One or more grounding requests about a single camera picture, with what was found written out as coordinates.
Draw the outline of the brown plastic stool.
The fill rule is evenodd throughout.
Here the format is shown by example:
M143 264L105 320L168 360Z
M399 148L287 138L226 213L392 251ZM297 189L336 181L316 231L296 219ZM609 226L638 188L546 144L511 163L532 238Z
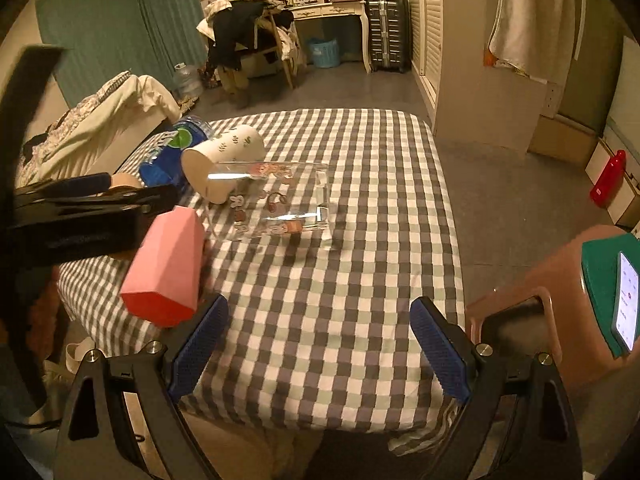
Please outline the brown plastic stool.
M567 390L617 372L639 361L639 350L616 358L605 342L593 313L582 278L582 244L622 235L617 226L592 226L580 233L521 281L497 288L465 307L466 333L474 344L483 338L485 322L491 316L513 310L535 298L544 309L544 324L550 353Z

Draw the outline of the blue plastic bottle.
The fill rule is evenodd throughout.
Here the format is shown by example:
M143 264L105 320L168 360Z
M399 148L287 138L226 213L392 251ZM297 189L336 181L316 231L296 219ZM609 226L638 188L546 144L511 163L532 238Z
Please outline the blue plastic bottle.
M171 184L182 190L186 185L181 166L182 153L206 141L212 132L209 123L196 116L186 116L175 122L169 131L169 141L140 165L142 182L146 186Z

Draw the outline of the white louvered wardrobe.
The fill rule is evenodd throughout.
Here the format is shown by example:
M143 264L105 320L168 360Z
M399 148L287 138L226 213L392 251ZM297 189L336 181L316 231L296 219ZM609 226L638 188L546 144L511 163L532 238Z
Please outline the white louvered wardrobe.
M523 155L547 87L488 65L497 0L408 0L413 75L439 140Z

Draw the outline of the large water jug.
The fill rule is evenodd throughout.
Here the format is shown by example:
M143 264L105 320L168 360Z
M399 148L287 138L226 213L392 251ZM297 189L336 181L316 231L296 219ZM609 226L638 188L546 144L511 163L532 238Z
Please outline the large water jug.
M204 92L200 73L194 65L178 63L174 67L178 96L183 101L199 98Z

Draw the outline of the white desk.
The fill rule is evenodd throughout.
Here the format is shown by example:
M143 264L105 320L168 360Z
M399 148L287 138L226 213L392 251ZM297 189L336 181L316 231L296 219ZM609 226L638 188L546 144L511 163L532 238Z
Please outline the white desk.
M310 21L316 18L344 18L345 16L358 16L361 28L361 53L364 69L368 74L372 72L371 57L369 52L370 25L367 16L366 0L331 0L329 3L318 2L309 4L296 4L291 6L296 21Z

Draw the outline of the clear glass cup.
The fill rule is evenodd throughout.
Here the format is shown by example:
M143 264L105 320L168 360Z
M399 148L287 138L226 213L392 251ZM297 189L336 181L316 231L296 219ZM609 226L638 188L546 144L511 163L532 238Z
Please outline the clear glass cup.
M224 242L310 233L332 242L329 169L318 162L217 162L205 173L209 200L222 198L214 237Z

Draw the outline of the checkered tablecloth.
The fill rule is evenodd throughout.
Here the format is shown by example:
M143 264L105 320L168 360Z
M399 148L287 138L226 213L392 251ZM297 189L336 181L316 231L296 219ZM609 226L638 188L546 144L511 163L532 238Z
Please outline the checkered tablecloth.
M258 427L434 434L454 412L409 327L410 302L464 320L454 215L426 122L399 110L248 115L274 160L329 167L332 240L226 243L224 217L186 206L208 243L203 283L229 301L227 335L186 407Z

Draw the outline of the green book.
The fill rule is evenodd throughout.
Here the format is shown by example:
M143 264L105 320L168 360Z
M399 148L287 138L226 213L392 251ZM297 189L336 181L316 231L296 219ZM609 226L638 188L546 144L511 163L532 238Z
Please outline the green book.
M582 244L582 277L600 332L614 359L629 353L613 332L620 252L638 271L639 241L631 233Z

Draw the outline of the red bottle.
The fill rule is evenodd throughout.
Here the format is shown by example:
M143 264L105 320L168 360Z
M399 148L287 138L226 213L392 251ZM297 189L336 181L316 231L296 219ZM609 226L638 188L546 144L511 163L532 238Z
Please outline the red bottle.
M589 196L600 208L606 208L617 194L626 172L626 152L618 150L612 155L593 185Z

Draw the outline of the pink hexagonal cup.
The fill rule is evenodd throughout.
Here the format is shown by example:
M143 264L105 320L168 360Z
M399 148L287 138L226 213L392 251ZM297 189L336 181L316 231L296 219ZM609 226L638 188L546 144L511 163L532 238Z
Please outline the pink hexagonal cup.
M177 206L157 216L122 281L128 312L160 328L192 318L203 250L204 228L194 209Z

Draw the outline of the green curtain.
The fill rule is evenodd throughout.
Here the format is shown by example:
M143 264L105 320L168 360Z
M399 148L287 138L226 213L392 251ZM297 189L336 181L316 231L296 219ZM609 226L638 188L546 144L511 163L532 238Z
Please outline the green curtain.
M175 66L202 66L200 0L36 0L40 37L65 49L54 78L69 107L123 70L174 91Z

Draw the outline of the cardboard box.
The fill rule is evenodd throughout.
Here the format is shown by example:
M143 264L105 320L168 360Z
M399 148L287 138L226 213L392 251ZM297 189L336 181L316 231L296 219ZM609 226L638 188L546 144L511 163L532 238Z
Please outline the cardboard box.
M579 122L540 115L528 151L584 169L597 142L598 134Z

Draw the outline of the silver suitcase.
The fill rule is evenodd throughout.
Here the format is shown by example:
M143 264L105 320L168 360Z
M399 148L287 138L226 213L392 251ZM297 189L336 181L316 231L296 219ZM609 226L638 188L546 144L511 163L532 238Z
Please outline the silver suitcase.
M369 47L374 70L408 66L407 11L402 0L368 0Z

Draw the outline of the wooden chair with clothes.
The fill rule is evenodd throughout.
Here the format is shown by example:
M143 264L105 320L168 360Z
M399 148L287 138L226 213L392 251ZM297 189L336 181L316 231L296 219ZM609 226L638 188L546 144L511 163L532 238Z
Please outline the wooden chair with clothes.
M244 58L260 54L284 71L294 88L306 65L293 12L277 0L215 0L196 25L206 41L206 61L198 70L204 84L218 80L230 96L248 87Z

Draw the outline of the white printed paper cup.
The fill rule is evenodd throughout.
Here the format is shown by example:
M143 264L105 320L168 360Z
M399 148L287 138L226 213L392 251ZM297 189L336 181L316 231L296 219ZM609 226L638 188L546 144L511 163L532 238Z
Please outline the white printed paper cup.
M265 143L258 130L239 125L184 150L181 167L195 192L209 203L221 205L228 200L236 181L244 177L241 166L265 158Z

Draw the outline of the brown paper cup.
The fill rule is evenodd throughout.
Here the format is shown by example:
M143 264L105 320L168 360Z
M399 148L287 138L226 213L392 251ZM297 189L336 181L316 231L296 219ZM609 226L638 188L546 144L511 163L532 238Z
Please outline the brown paper cup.
M132 174L112 174L110 189L114 188L143 188L144 184Z

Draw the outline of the blue laundry basket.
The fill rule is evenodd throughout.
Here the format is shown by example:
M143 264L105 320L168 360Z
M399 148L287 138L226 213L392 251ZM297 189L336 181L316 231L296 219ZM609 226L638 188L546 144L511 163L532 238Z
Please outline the blue laundry basket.
M317 68L334 68L341 64L340 47L336 39L308 41L311 61Z

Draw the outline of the hanging white towel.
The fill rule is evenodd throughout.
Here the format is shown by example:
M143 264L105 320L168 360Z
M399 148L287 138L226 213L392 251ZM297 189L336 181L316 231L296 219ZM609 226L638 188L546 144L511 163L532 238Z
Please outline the hanging white towel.
M497 67L562 86L574 33L575 0L498 0L488 51Z

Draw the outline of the smartphone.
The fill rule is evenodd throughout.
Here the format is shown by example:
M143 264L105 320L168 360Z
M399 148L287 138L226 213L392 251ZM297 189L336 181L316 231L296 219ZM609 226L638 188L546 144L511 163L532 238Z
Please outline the smartphone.
M623 352L634 350L639 312L639 274L623 252L617 256L612 333Z

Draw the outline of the bed with beige bedding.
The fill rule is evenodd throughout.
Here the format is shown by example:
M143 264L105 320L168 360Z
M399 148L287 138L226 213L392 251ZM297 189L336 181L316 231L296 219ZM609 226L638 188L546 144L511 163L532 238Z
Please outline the bed with beige bedding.
M162 122L180 117L180 106L163 84L124 70L23 144L15 184L112 174Z

